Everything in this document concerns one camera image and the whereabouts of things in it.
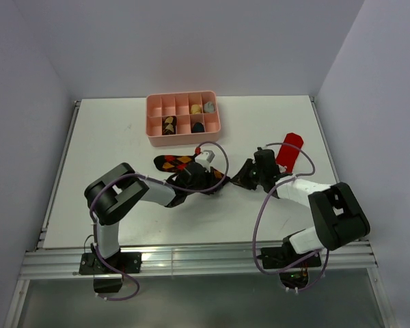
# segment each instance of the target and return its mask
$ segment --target metal frame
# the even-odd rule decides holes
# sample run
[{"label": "metal frame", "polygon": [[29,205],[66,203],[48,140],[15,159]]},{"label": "metal frame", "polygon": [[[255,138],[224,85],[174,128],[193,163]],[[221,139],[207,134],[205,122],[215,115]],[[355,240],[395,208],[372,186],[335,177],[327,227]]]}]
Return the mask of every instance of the metal frame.
[{"label": "metal frame", "polygon": [[[333,168],[334,176],[338,181],[336,168],[325,139],[320,120],[317,114],[314,99],[310,97],[312,107],[320,132],[322,134],[327,154]],[[40,240],[36,251],[28,252],[18,277],[17,286],[12,298],[11,306],[4,327],[16,327],[21,315],[25,295],[29,282],[33,279],[93,279],[93,276],[80,276],[79,263],[83,248],[78,249],[43,249],[44,237],[49,224],[49,216],[62,169],[66,160],[68,146],[77,119],[81,102],[76,101],[74,113],[68,131],[66,145],[62,153],[55,184],[52,190],[49,205],[44,218]],[[281,245],[280,241],[258,243],[261,247]],[[143,263],[137,277],[175,276],[175,275],[212,275],[212,274],[240,274],[256,273],[257,268],[252,259],[251,243],[221,243],[213,245],[170,245],[163,247],[122,247],[122,251],[142,252]],[[397,327],[387,294],[384,291],[377,269],[377,261],[372,252],[369,241],[361,240],[350,243],[331,252],[327,269],[367,269],[379,305],[385,327]],[[115,277],[118,275],[99,275],[97,277]]]}]

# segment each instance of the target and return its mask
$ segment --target pink compartment box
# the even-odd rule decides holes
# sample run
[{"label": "pink compartment box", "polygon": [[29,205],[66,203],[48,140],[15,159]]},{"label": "pink compartment box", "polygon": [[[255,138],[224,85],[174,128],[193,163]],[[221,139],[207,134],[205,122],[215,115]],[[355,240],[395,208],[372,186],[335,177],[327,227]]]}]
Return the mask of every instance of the pink compartment box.
[{"label": "pink compartment box", "polygon": [[[204,105],[209,101],[214,104],[214,113],[204,113]],[[200,113],[190,114],[192,105],[199,105]],[[167,116],[176,116],[175,135],[163,135],[163,123]],[[196,122],[203,124],[205,132],[191,132]],[[220,117],[216,94],[213,91],[198,91],[149,95],[146,98],[146,134],[154,147],[217,141]]]}]

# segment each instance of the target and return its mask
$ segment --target robotic arm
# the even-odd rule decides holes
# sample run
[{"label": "robotic arm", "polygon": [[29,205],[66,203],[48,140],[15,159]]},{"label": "robotic arm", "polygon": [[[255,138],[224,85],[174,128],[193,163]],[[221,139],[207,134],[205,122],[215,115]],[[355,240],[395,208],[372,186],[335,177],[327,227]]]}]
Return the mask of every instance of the robotic arm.
[{"label": "robotic arm", "polygon": [[232,183],[249,190],[260,185],[267,193],[279,184],[274,197],[300,203],[310,208],[313,216],[314,226],[283,240],[278,267],[285,267],[316,249],[333,251],[369,233],[368,220],[346,183],[320,184],[282,173],[270,149],[258,148],[254,158],[246,160]]},{"label": "robotic arm", "polygon": [[[203,190],[210,185],[209,171],[210,163],[215,155],[210,150],[201,152],[195,162],[189,163],[175,178],[167,179],[170,185],[177,187]],[[88,207],[91,206],[96,196],[109,183],[118,180],[126,174],[134,174],[133,168],[122,163],[114,167],[111,171],[90,184],[84,192]],[[120,245],[118,242],[118,229],[120,220],[138,203],[147,201],[159,204],[164,207],[175,207],[185,201],[188,195],[186,191],[175,190],[168,184],[159,184],[151,180],[144,180],[136,177],[120,180],[112,188],[107,189],[96,202],[94,212],[97,216],[96,236],[98,249],[101,256],[107,262],[116,264]]]},{"label": "robotic arm", "polygon": [[[96,254],[92,245],[92,258],[83,254],[79,272],[81,274],[110,273],[109,268],[102,263],[106,262],[116,269],[123,267],[125,273],[138,273],[139,265],[128,271],[127,265],[131,262],[128,256],[131,253],[120,251],[118,242],[120,220],[139,200],[171,208],[183,203],[186,197],[195,191],[212,189],[205,194],[218,191],[222,188],[222,184],[216,189],[211,188],[215,185],[215,181],[210,179],[210,163],[213,158],[213,152],[203,151],[195,158],[195,162],[189,163],[176,177],[167,179],[168,184],[156,183],[151,178],[141,178],[143,176],[122,178],[127,174],[135,173],[129,164],[123,163],[89,185],[84,194],[88,207],[94,207],[93,213],[97,218],[94,236],[100,254]],[[278,247],[278,252],[274,249],[268,254],[263,253],[262,249],[262,255],[258,257],[263,258],[265,269],[272,269],[264,265],[267,256],[273,258],[277,268],[282,268],[313,250],[326,248],[333,251],[367,235],[370,231],[368,220],[346,183],[319,184],[281,172],[279,165],[275,163],[275,154],[270,149],[258,148],[254,153],[254,160],[247,159],[240,172],[231,181],[249,190],[255,190],[260,185],[267,193],[279,185],[272,194],[274,197],[295,201],[310,208],[312,212],[314,226],[287,236],[282,246]],[[179,190],[170,185],[190,191]],[[133,262],[141,264],[141,258]],[[91,270],[83,273],[86,267],[90,267]],[[96,292],[118,291],[121,282],[117,284],[117,289],[104,289],[105,286],[103,283],[96,287],[96,279],[94,280]]]}]

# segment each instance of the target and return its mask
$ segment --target white tabletop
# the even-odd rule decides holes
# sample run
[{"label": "white tabletop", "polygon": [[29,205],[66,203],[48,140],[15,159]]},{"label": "white tabletop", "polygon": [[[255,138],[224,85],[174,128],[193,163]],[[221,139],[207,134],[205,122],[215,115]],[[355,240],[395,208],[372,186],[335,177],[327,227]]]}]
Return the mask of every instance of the white tabletop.
[{"label": "white tabletop", "polygon": [[[334,174],[308,96],[218,97],[219,143],[228,153],[232,177],[257,146],[282,142],[289,132],[302,136],[303,149],[316,164],[310,180],[334,183]],[[195,145],[154,148],[145,133],[145,98],[82,100],[66,161],[49,218],[44,248],[82,247],[92,233],[85,188],[121,162],[137,172],[164,179],[153,158],[161,154],[193,154]],[[219,150],[213,166],[224,171]],[[308,172],[300,155],[294,172]],[[121,245],[175,245],[245,242],[266,196],[232,184],[213,196],[190,195],[175,208],[139,202],[120,223]],[[313,225],[310,210],[286,200],[271,199],[264,212],[259,241],[281,240]]]}]

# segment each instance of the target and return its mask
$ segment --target small item in tray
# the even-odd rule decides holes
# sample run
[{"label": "small item in tray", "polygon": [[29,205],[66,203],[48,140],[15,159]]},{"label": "small item in tray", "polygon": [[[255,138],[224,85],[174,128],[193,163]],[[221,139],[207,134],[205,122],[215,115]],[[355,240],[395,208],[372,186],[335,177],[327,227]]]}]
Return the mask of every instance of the small item in tray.
[{"label": "small item in tray", "polygon": [[164,120],[163,135],[175,135],[176,134],[176,118],[169,116]]},{"label": "small item in tray", "polygon": [[191,105],[190,114],[201,114],[199,105]]},{"label": "small item in tray", "polygon": [[205,105],[204,105],[204,112],[205,113],[214,113],[216,111],[216,109],[214,108],[214,104],[211,101],[208,101]]},{"label": "small item in tray", "polygon": [[202,133],[205,132],[204,125],[201,122],[196,122],[191,128],[191,133]]}]

